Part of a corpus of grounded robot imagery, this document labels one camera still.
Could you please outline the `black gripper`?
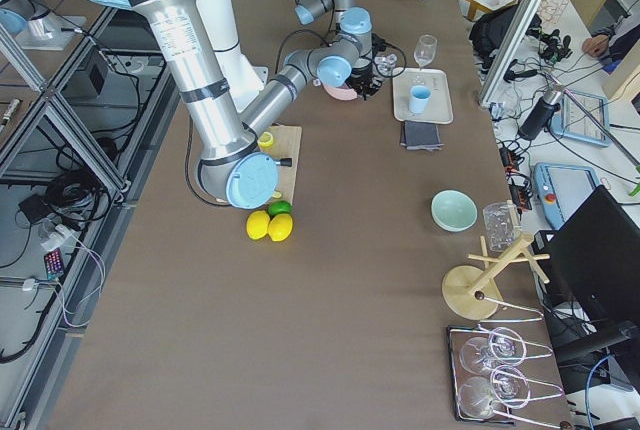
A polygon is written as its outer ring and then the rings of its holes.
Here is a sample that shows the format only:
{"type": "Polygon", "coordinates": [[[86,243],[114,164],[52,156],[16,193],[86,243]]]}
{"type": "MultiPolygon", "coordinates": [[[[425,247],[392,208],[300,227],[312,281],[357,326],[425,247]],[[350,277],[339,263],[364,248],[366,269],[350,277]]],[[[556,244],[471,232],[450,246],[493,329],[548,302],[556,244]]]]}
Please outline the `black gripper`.
{"type": "Polygon", "coordinates": [[[347,86],[356,92],[363,100],[375,95],[382,87],[387,76],[381,73],[370,57],[359,58],[352,67],[347,78],[347,86]]]}

